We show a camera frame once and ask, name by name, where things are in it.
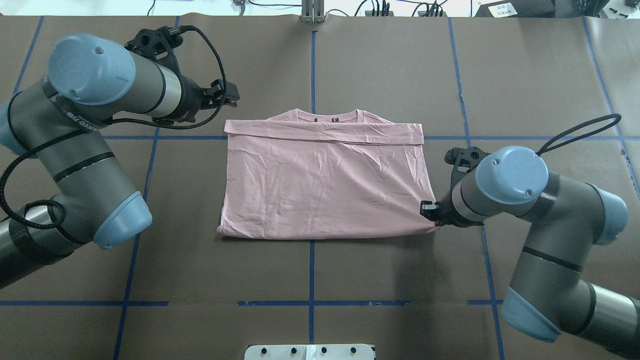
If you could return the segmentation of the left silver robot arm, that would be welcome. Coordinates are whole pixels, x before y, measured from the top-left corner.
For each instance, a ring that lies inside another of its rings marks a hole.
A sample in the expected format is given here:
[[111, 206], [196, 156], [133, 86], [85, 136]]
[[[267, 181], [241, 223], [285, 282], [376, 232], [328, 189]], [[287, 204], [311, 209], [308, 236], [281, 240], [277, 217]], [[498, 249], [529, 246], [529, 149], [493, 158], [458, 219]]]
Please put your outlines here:
[[[199, 86], [174, 50], [196, 32], [213, 51], [221, 78]], [[142, 29], [119, 44], [89, 33], [61, 38], [41, 80], [1, 107], [1, 145], [16, 154], [1, 175], [1, 287], [95, 243], [112, 249], [146, 230], [153, 215], [101, 134], [132, 123], [170, 130], [202, 126], [200, 111], [235, 107], [240, 94], [222, 59], [193, 25]], [[38, 159], [59, 193], [9, 206], [5, 188], [18, 165]]]

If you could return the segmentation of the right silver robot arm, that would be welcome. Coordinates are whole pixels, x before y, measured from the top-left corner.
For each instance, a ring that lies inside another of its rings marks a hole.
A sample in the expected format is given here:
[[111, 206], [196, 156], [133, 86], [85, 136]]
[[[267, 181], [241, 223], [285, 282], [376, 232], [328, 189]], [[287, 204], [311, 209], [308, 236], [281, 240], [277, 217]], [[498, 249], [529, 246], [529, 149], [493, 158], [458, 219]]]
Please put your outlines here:
[[537, 151], [451, 148], [444, 157], [453, 167], [450, 189], [438, 202], [422, 201], [420, 214], [439, 227], [482, 226], [499, 214], [530, 223], [503, 297], [503, 319], [539, 341], [553, 343], [567, 333], [637, 360], [639, 300], [581, 279], [592, 246], [613, 243], [626, 228], [627, 205], [614, 193], [549, 170], [542, 157], [570, 133], [602, 121], [609, 129], [621, 118], [612, 113], [585, 121]]

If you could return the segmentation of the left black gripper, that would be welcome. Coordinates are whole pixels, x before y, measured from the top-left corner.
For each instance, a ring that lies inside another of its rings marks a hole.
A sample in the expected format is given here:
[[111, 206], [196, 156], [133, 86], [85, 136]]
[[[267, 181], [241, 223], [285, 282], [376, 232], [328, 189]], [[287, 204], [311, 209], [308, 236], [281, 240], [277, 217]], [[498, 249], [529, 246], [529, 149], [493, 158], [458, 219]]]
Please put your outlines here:
[[203, 88], [194, 80], [181, 80], [182, 95], [177, 107], [178, 123], [194, 123], [201, 110], [229, 106], [235, 109], [240, 100], [238, 87], [228, 80], [216, 79]]

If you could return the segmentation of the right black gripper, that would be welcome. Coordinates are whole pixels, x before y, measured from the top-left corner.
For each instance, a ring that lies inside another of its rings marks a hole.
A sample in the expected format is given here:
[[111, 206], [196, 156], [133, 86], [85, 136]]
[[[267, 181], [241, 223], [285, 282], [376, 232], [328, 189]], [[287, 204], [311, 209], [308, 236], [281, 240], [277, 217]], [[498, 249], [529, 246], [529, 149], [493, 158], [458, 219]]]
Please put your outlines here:
[[482, 222], [471, 221], [471, 219], [464, 218], [455, 209], [451, 199], [443, 199], [438, 202], [421, 200], [419, 213], [428, 220], [434, 220], [434, 224], [439, 227], [449, 225], [458, 228], [483, 226]]

